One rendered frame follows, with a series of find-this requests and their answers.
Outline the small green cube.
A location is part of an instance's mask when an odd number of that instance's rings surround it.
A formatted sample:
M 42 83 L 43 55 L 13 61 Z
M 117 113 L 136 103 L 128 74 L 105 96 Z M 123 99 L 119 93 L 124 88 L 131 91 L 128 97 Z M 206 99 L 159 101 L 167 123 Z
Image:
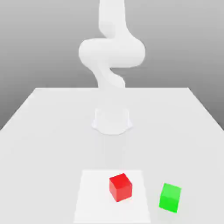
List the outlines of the small green cube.
M 181 190 L 182 188 L 178 186 L 164 183 L 160 195 L 159 207 L 164 210 L 177 213 Z

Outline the small red cube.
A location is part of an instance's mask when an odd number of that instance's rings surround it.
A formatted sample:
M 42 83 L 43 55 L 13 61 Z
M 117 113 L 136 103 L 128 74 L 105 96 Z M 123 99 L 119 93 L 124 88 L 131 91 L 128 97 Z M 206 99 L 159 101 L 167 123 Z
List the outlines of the small red cube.
M 109 191 L 116 202 L 132 197 L 133 185 L 125 173 L 109 178 Z

